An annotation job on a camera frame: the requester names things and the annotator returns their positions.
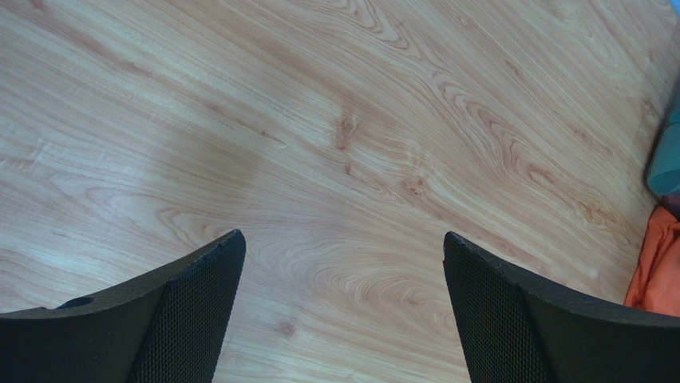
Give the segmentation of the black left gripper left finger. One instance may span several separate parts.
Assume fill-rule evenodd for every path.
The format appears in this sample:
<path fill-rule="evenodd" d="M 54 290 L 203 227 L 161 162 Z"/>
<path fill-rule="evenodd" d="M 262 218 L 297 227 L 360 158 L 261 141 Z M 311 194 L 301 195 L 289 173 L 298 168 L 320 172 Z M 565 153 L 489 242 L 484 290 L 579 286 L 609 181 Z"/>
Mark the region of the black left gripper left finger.
<path fill-rule="evenodd" d="M 2 381 L 211 381 L 246 249 L 234 230 L 54 309 L 2 314 Z"/>

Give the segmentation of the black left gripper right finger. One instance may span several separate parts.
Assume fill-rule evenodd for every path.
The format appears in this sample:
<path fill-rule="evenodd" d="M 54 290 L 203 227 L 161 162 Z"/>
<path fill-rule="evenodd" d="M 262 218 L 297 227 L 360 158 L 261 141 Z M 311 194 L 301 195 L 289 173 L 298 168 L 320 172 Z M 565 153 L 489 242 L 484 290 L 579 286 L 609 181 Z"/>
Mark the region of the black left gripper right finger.
<path fill-rule="evenodd" d="M 678 381 L 678 318 L 583 294 L 454 232 L 443 250 L 471 381 Z"/>

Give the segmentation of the teal t shirt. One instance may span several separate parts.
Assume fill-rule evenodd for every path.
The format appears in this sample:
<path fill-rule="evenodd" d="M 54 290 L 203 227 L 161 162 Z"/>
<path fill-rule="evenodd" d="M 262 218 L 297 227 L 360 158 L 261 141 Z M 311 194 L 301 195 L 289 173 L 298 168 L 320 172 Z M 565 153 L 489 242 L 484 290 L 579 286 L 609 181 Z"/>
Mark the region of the teal t shirt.
<path fill-rule="evenodd" d="M 656 196 L 679 193 L 679 97 L 670 103 L 646 166 L 645 181 Z"/>

